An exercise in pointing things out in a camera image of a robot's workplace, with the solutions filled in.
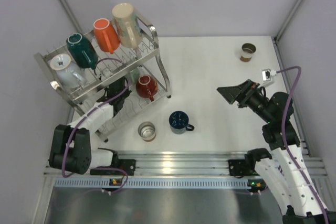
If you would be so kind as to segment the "red cup white interior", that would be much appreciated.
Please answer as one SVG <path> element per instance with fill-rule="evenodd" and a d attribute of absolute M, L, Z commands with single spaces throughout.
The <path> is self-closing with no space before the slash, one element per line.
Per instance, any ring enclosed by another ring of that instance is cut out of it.
<path fill-rule="evenodd" d="M 136 92 L 140 97 L 150 99 L 153 102 L 154 96 L 158 92 L 156 80 L 151 75 L 141 75 L 136 83 Z"/>

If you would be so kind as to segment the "dark blue speckled mug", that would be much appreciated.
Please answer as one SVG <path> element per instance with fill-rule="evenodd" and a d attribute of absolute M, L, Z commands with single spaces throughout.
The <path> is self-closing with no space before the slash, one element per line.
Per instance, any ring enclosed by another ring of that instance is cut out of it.
<path fill-rule="evenodd" d="M 183 134 L 186 131 L 194 131 L 195 126 L 189 124 L 189 117 L 183 111 L 174 111 L 169 116 L 171 131 L 175 134 Z"/>

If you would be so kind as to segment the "light blue mug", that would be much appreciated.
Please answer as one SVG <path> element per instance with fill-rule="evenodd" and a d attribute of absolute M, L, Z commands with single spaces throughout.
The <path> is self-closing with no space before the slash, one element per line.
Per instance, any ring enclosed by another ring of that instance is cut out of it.
<path fill-rule="evenodd" d="M 49 65 L 56 72 L 58 79 L 69 89 L 84 86 L 87 79 L 84 71 L 74 62 L 68 54 L 54 56 Z"/>

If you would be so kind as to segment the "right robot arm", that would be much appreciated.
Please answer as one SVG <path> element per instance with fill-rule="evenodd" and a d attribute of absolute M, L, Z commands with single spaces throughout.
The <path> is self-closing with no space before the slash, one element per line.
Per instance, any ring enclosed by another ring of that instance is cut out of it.
<path fill-rule="evenodd" d="M 292 100 L 285 92 L 271 98 L 265 89 L 251 80 L 217 91 L 229 103 L 250 108 L 266 122 L 262 135 L 269 150 L 257 148 L 245 154 L 246 170 L 258 174 L 278 203 L 283 223 L 335 223 L 319 196 L 305 165 L 300 140 L 290 122 Z"/>

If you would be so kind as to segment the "small tumbler cork band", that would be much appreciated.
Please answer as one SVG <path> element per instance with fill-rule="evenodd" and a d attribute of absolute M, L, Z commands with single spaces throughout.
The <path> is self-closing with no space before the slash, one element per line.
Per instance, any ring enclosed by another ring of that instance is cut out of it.
<path fill-rule="evenodd" d="M 251 61 L 255 52 L 256 52 L 256 46 L 254 44 L 244 43 L 240 51 L 240 60 L 243 62 Z"/>

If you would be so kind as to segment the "steel tumbler cork base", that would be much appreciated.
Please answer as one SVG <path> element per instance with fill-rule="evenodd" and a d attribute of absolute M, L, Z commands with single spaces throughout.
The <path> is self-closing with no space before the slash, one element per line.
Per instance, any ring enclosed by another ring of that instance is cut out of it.
<path fill-rule="evenodd" d="M 151 122 L 141 123 L 138 127 L 138 134 L 146 142 L 153 141 L 156 137 L 155 125 Z"/>

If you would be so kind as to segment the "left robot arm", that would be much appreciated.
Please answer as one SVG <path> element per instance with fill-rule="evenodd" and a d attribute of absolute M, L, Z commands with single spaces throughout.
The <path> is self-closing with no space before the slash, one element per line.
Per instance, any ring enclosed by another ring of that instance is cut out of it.
<path fill-rule="evenodd" d="M 88 170 L 98 174 L 127 174 L 119 168 L 116 151 L 91 146 L 96 131 L 123 108 L 124 100 L 131 93 L 124 77 L 111 86 L 112 90 L 106 91 L 87 113 L 55 128 L 49 166 L 61 170 L 64 178 L 73 174 L 83 175 Z"/>

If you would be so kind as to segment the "dark green mug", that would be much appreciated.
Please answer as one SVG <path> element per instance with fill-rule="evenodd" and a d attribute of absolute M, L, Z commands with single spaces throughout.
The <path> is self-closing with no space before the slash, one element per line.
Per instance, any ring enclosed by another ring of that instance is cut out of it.
<path fill-rule="evenodd" d="M 91 42 L 81 33 L 73 33 L 66 40 L 67 49 L 82 69 L 95 70 L 98 55 Z"/>

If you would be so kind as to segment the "tall beige floral mug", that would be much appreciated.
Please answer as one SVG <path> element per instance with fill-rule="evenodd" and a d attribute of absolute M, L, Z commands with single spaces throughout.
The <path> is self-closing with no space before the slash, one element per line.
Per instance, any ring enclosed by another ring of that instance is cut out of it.
<path fill-rule="evenodd" d="M 113 7 L 112 14 L 122 46 L 137 49 L 142 42 L 142 31 L 134 7 L 120 3 Z"/>

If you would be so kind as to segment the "orange mug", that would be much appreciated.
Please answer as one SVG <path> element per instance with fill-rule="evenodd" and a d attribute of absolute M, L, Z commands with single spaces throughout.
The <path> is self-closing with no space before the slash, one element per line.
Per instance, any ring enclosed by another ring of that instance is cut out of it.
<path fill-rule="evenodd" d="M 113 54 L 120 46 L 118 35 L 111 23 L 106 18 L 97 19 L 93 23 L 93 31 L 100 49 Z"/>

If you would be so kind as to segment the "aluminium mounting rail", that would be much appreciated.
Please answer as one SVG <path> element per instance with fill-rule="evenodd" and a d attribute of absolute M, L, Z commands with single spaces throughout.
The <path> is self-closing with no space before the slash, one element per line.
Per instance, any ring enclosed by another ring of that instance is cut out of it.
<path fill-rule="evenodd" d="M 240 152 L 136 152 L 119 151 L 121 159 L 135 160 L 135 176 L 229 175 L 230 159 L 244 159 Z"/>

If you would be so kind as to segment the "stainless steel dish rack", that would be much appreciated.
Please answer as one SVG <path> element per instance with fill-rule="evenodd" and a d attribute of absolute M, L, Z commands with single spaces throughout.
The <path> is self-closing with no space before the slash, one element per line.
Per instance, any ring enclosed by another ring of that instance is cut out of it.
<path fill-rule="evenodd" d="M 49 61 L 54 56 L 70 54 L 66 44 L 45 55 L 40 53 L 34 55 L 51 87 L 74 109 L 76 117 L 88 112 L 114 82 L 122 77 L 126 78 L 125 75 L 135 68 L 140 68 L 141 75 L 148 74 L 156 80 L 158 91 L 154 101 L 171 97 L 171 85 L 161 60 L 156 29 L 140 13 L 137 13 L 137 18 L 139 23 L 148 29 L 142 32 L 143 39 L 137 49 L 119 46 L 113 54 L 109 54 L 99 48 L 93 30 L 84 34 L 91 42 L 100 62 L 95 70 L 90 68 L 83 70 L 87 83 L 76 89 L 69 89 L 62 84 L 49 65 Z M 131 93 L 124 100 L 123 108 L 96 131 L 97 137 L 102 141 L 107 142 L 112 132 L 123 127 L 142 110 L 153 104 L 150 99 L 140 97 L 136 93 L 135 86 L 136 83 L 129 86 Z"/>

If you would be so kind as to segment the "mint green cup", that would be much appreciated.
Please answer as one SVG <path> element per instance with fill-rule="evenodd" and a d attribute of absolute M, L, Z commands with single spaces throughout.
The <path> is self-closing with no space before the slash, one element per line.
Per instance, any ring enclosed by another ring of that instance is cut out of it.
<path fill-rule="evenodd" d="M 138 81 L 139 77 L 141 76 L 141 71 L 140 68 L 135 68 L 129 73 L 125 75 L 127 82 L 129 84 L 134 84 Z"/>

